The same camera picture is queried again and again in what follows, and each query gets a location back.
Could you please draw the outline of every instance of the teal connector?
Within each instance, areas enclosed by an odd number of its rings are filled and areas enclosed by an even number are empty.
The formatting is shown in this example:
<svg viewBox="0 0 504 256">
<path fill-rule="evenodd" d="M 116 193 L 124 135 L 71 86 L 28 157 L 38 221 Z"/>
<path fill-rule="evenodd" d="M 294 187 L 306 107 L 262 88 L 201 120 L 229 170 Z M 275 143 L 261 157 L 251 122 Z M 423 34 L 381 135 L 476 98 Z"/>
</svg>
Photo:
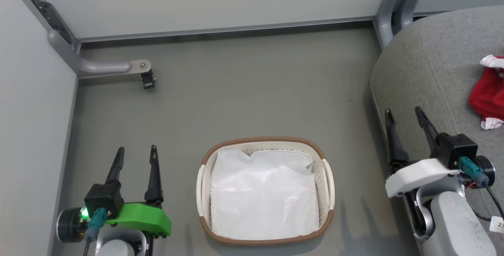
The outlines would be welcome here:
<svg viewBox="0 0 504 256">
<path fill-rule="evenodd" d="M 483 184 L 484 182 L 488 184 L 488 176 L 486 176 L 486 174 L 483 173 L 483 170 L 473 163 L 473 161 L 471 161 L 468 157 L 461 157 L 459 159 L 458 166 L 459 170 L 469 175 L 478 187 L 483 188 L 485 186 Z"/>
<path fill-rule="evenodd" d="M 97 208 L 88 224 L 86 233 L 84 233 L 84 239 L 89 238 L 91 240 L 90 242 L 96 241 L 98 233 L 100 232 L 101 227 L 105 224 L 106 219 L 107 211 L 103 208 Z"/>
</svg>

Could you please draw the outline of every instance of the basket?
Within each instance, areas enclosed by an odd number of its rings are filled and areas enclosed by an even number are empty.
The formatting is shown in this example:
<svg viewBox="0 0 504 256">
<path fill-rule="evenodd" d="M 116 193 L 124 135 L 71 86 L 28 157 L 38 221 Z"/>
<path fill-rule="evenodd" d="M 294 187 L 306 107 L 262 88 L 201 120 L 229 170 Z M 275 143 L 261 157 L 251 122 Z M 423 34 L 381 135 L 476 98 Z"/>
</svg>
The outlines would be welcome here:
<svg viewBox="0 0 504 256">
<path fill-rule="evenodd" d="M 241 150 L 246 154 L 252 154 L 259 150 L 300 150 L 313 158 L 313 174 L 315 176 L 315 189 L 319 203 L 319 229 L 308 235 L 301 235 L 283 239 L 269 240 L 241 240 L 226 238 L 216 235 L 212 231 L 212 212 L 210 206 L 210 190 L 212 188 L 212 170 L 217 160 L 217 153 L 221 150 Z M 240 246 L 269 246 L 284 245 L 287 243 L 304 242 L 317 238 L 324 234 L 333 220 L 334 208 L 334 179 L 326 161 L 324 153 L 317 145 L 302 138 L 293 137 L 256 137 L 232 141 L 225 141 L 211 148 L 203 158 L 203 164 L 198 172 L 196 180 L 196 205 L 200 215 L 201 226 L 204 231 L 216 241 L 227 245 Z"/>
</svg>

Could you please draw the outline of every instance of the basket rim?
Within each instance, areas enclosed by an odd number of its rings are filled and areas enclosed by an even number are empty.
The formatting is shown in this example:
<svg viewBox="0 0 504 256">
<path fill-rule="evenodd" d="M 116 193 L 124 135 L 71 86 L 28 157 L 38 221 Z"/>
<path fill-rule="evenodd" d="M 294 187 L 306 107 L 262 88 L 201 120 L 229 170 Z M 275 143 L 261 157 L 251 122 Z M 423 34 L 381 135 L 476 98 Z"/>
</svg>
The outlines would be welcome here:
<svg viewBox="0 0 504 256">
<path fill-rule="evenodd" d="M 221 143 L 218 143 L 217 145 L 213 146 L 207 154 L 205 154 L 205 157 L 203 158 L 202 165 L 207 165 L 207 161 L 210 158 L 210 156 L 219 150 L 220 148 L 229 146 L 229 145 L 237 145 L 241 143 L 255 143 L 255 142 L 295 142 L 295 143 L 304 143 L 311 148 L 313 148 L 317 154 L 320 156 L 321 160 L 326 159 L 326 156 L 322 152 L 322 150 L 312 141 L 303 139 L 303 138 L 297 138 L 297 137 L 283 137 L 283 136 L 273 136 L 273 137 L 251 137 L 251 138 L 242 138 L 242 139 L 235 139 L 235 140 L 230 140 L 230 141 L 224 141 Z M 328 229 L 329 225 L 331 224 L 333 220 L 333 213 L 334 210 L 329 210 L 326 218 L 326 222 L 316 231 L 307 234 L 307 235 L 300 235 L 297 237 L 290 237 L 290 238 L 282 238 L 282 239 L 269 239 L 269 240 L 239 240 L 239 239 L 232 239 L 232 238 L 226 238 L 223 236 L 216 235 L 208 226 L 207 221 L 205 220 L 204 216 L 200 216 L 200 222 L 201 226 L 203 227 L 203 230 L 214 240 L 221 242 L 226 245 L 237 245 L 237 246 L 271 246 L 271 245 L 284 245 L 288 243 L 297 243 L 297 242 L 305 242 L 312 240 L 314 238 L 317 238 L 324 234 L 326 230 Z"/>
</svg>

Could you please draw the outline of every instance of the basket handle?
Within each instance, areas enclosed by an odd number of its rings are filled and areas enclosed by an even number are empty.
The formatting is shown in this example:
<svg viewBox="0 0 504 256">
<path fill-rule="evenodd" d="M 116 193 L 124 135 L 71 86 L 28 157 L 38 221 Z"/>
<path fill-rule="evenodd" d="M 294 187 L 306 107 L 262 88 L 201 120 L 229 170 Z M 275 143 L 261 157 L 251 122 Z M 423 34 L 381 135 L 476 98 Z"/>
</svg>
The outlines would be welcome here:
<svg viewBox="0 0 504 256">
<path fill-rule="evenodd" d="M 326 161 L 326 159 L 322 159 L 322 162 L 324 163 L 324 168 L 326 168 L 326 174 L 329 180 L 329 209 L 332 210 L 334 209 L 335 201 L 333 172 L 331 171 L 331 167 L 329 166 L 329 163 Z"/>
<path fill-rule="evenodd" d="M 201 165 L 198 171 L 198 178 L 196 179 L 196 206 L 198 207 L 198 213 L 200 217 L 203 217 L 203 206 L 201 198 L 201 186 L 203 185 L 203 172 L 205 170 L 205 165 Z"/>
</svg>

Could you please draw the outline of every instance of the tag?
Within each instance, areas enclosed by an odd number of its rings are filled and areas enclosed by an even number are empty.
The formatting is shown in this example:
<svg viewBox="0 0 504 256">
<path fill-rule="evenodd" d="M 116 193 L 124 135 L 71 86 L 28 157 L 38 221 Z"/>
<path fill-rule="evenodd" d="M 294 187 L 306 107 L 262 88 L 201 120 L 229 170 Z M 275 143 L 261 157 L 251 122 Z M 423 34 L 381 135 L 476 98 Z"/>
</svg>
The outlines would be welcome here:
<svg viewBox="0 0 504 256">
<path fill-rule="evenodd" d="M 490 231 L 504 233 L 504 220 L 501 217 L 493 216 L 490 221 Z"/>
</svg>

